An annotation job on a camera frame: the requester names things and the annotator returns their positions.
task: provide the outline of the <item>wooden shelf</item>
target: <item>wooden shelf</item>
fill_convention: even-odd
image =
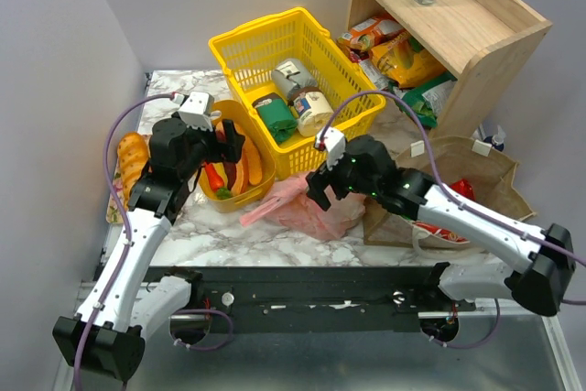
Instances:
[[[347,27],[388,11],[458,78],[432,136],[469,136],[551,28],[521,0],[350,0]]]
[[[456,78],[480,50],[515,34],[475,0],[376,0],[420,41]]]

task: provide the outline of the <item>marble countertop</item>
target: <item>marble countertop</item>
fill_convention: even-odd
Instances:
[[[148,94],[194,90],[208,92],[216,100],[232,99],[220,71],[156,71]],[[138,132],[150,134],[156,121],[175,110],[174,104],[162,100],[146,104]],[[370,133],[385,143],[393,156],[420,139],[417,128],[393,105],[377,116]],[[244,228],[240,216],[257,204],[239,212],[221,214],[207,202],[198,187],[158,248],[151,266],[429,266],[437,263],[421,258],[412,249],[365,246],[361,223],[341,240],[329,242],[265,220]],[[119,225],[111,227],[104,257],[111,253],[120,231]],[[489,258],[473,255],[459,259],[458,264],[479,264]]]

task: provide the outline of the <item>bottle cap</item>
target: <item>bottle cap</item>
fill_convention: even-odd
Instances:
[[[500,146],[505,143],[506,133],[503,128],[498,125],[496,127],[496,135],[493,135],[493,144]]]

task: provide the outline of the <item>brown paper bag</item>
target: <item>brown paper bag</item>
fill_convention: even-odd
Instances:
[[[494,148],[477,153],[474,141],[467,137],[446,136],[431,139],[431,148],[444,183],[451,185],[467,179],[474,190],[476,201],[481,205],[512,219],[524,221],[535,215],[523,196],[513,188],[515,171],[519,165],[509,156]],[[428,153],[411,157],[411,148],[396,158],[401,168],[416,168],[431,174]],[[406,219],[386,212],[378,203],[367,200],[364,215],[364,243],[408,246],[413,244],[413,226]],[[473,244],[455,244],[437,236],[418,241],[421,247],[462,249]]]

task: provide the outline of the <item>red package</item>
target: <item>red package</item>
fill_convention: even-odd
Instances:
[[[450,185],[454,191],[456,191],[461,196],[464,196],[466,199],[470,199],[471,201],[476,201],[474,197],[474,190],[472,189],[472,185],[466,179],[458,180]],[[449,242],[453,243],[466,243],[468,242],[467,239],[460,237],[459,235],[453,233],[452,231],[448,231],[447,229],[439,228],[438,226],[434,226],[433,224],[423,223],[423,222],[415,222],[415,225],[419,228],[425,229],[429,231],[433,235],[436,235],[439,238],[443,238],[444,240],[448,240]]]
[[[350,60],[352,63],[360,63],[362,60],[368,60],[368,52],[360,53],[359,51],[350,49],[347,46],[340,44],[339,42],[337,45],[338,48],[342,50],[344,55],[348,57],[348,60]]]

